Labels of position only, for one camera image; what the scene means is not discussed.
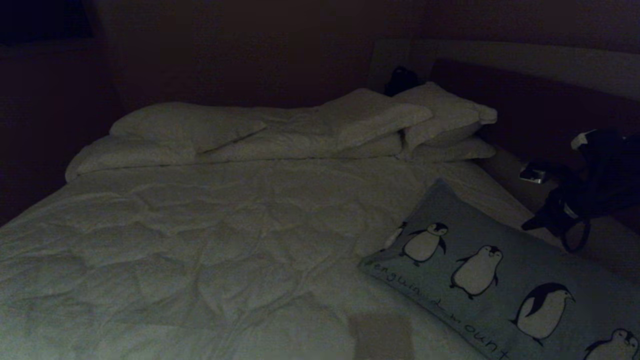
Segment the penguin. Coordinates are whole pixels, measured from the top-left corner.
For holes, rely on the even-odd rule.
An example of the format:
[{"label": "penguin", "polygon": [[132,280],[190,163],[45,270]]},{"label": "penguin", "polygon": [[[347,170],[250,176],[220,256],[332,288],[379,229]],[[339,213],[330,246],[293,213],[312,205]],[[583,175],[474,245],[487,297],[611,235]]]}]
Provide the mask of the penguin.
[{"label": "penguin", "polygon": [[484,293],[494,281],[498,286],[498,275],[495,271],[502,261],[502,252],[497,247],[483,246],[475,255],[458,261],[464,261],[464,264],[451,275],[450,288],[461,288],[469,299],[473,300]]},{"label": "penguin", "polygon": [[638,353],[638,339],[625,329],[616,329],[611,339],[596,341],[585,351],[584,360],[633,360]]},{"label": "penguin", "polygon": [[524,298],[516,318],[510,321],[544,346],[542,340],[551,335],[562,318],[566,299],[575,302],[566,286],[554,282],[542,284]]},{"label": "penguin", "polygon": [[391,236],[389,236],[389,238],[385,241],[385,247],[382,250],[380,250],[380,252],[387,250],[391,245],[393,245],[393,243],[396,242],[396,240],[400,237],[400,235],[402,235],[405,227],[406,227],[406,221],[403,221],[402,225],[400,225],[394,231],[394,233]]},{"label": "penguin", "polygon": [[437,222],[429,225],[425,230],[418,230],[409,234],[412,237],[402,248],[400,256],[407,255],[413,260],[415,266],[420,266],[421,263],[431,259],[438,246],[446,254],[447,244],[445,244],[442,236],[447,231],[449,231],[449,228],[445,224]]}]

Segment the pillowcase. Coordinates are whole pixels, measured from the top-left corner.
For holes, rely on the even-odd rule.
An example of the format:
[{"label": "pillowcase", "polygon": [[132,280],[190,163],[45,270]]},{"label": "pillowcase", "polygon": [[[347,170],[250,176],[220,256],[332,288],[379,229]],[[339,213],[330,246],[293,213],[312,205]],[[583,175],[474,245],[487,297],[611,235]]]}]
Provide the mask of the pillowcase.
[{"label": "pillowcase", "polygon": [[441,180],[360,268],[488,359],[636,359],[640,288],[502,225]]},{"label": "pillowcase", "polygon": [[469,159],[485,159],[495,155],[495,148],[477,136],[471,136],[449,147],[433,147],[426,144],[418,145],[410,158],[416,163],[443,163]]},{"label": "pillowcase", "polygon": [[401,104],[368,89],[358,89],[316,108],[303,125],[335,138],[336,150],[362,145],[432,117],[424,106]]},{"label": "pillowcase", "polygon": [[421,143],[446,147],[474,134],[482,125],[496,122],[497,111],[447,92],[436,83],[401,92],[398,102],[426,106],[433,118],[404,130],[408,151]]},{"label": "pillowcase", "polygon": [[340,151],[337,154],[331,154],[328,157],[337,159],[380,158],[398,155],[401,151],[402,137],[400,133],[395,132],[360,146]]},{"label": "pillowcase", "polygon": [[109,168],[153,167],[194,163],[190,147],[178,149],[131,136],[105,136],[84,147],[69,163],[68,183],[82,174]]},{"label": "pillowcase", "polygon": [[195,152],[217,149],[266,127],[252,112],[215,106],[166,102],[136,110],[113,124],[109,133],[140,136],[170,147]]}]

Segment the light blue cushion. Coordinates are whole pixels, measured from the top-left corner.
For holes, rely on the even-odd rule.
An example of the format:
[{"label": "light blue cushion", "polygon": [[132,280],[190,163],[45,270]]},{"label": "light blue cushion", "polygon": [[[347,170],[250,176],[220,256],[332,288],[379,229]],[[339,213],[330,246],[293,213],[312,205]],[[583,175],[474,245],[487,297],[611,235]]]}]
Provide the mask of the light blue cushion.
[{"label": "light blue cushion", "polygon": [[637,359],[638,286],[496,222],[443,181],[360,268],[488,359]]}]

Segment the quilted comforter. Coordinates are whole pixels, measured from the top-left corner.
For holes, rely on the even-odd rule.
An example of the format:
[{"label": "quilted comforter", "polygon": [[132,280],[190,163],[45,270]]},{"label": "quilted comforter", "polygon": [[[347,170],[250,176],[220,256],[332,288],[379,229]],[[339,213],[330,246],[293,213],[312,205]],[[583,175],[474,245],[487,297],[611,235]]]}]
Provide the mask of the quilted comforter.
[{"label": "quilted comforter", "polygon": [[416,359],[479,359],[360,274],[436,178],[518,225],[470,163],[389,158],[117,169],[0,229],[0,358],[353,359],[349,319],[410,321]]}]

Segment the dark wall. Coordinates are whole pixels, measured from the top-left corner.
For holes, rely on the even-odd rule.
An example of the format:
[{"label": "dark wall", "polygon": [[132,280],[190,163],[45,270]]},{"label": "dark wall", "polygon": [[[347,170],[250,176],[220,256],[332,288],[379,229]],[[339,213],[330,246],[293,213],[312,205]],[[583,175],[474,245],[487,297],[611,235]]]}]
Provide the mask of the dark wall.
[{"label": "dark wall", "polygon": [[640,53],[639,19],[636,0],[431,1],[420,35]]},{"label": "dark wall", "polygon": [[0,50],[2,224],[64,185],[72,156],[106,135],[122,107],[91,47]]},{"label": "dark wall", "polygon": [[127,110],[306,106],[365,86],[375,40],[420,31],[427,0],[93,0]]}]

